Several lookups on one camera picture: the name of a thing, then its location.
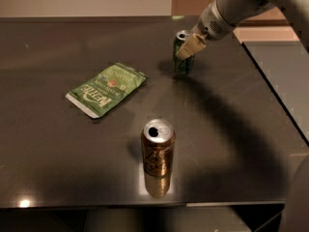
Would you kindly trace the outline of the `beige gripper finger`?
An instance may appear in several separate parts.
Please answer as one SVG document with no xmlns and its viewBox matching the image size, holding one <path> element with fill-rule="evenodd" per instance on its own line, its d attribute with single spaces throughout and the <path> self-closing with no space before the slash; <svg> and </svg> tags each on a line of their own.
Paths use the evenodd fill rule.
<svg viewBox="0 0 309 232">
<path fill-rule="evenodd" d="M 205 47 L 205 39 L 201 35 L 193 33 L 180 46 L 179 50 L 176 53 L 176 56 L 179 59 L 184 60 L 200 52 Z"/>
</svg>

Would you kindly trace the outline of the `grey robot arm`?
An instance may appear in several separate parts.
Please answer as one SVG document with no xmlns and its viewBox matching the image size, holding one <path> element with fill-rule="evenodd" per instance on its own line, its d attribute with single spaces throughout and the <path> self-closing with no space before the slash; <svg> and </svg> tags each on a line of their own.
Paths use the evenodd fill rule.
<svg viewBox="0 0 309 232">
<path fill-rule="evenodd" d="M 309 0 L 214 0 L 201 13 L 176 56 L 184 60 L 203 50 L 209 41 L 227 36 L 247 18 L 274 7 L 281 11 L 309 51 Z"/>
</svg>

